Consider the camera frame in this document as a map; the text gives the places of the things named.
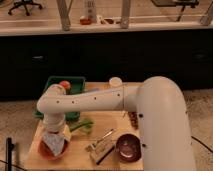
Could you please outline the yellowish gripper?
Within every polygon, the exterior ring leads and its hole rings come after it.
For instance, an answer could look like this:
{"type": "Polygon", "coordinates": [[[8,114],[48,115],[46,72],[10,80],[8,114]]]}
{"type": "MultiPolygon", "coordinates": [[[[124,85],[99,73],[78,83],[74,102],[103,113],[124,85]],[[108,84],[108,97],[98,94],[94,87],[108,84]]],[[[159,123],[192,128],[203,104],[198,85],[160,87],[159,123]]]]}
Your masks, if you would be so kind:
{"type": "Polygon", "coordinates": [[[45,131],[43,133],[43,140],[44,141],[70,141],[71,139],[71,132],[69,127],[65,125],[59,132],[50,132],[45,131]]]}

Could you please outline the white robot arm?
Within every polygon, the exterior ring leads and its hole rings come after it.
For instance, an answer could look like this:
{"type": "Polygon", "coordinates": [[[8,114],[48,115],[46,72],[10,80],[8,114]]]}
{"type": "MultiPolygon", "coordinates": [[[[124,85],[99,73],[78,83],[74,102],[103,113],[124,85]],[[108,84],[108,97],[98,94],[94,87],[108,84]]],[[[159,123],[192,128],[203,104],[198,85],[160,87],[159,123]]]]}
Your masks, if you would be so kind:
{"type": "Polygon", "coordinates": [[[47,119],[72,111],[135,112],[144,171],[196,171],[186,103],[166,77],[76,95],[65,95],[55,84],[40,97],[37,109],[47,119]]]}

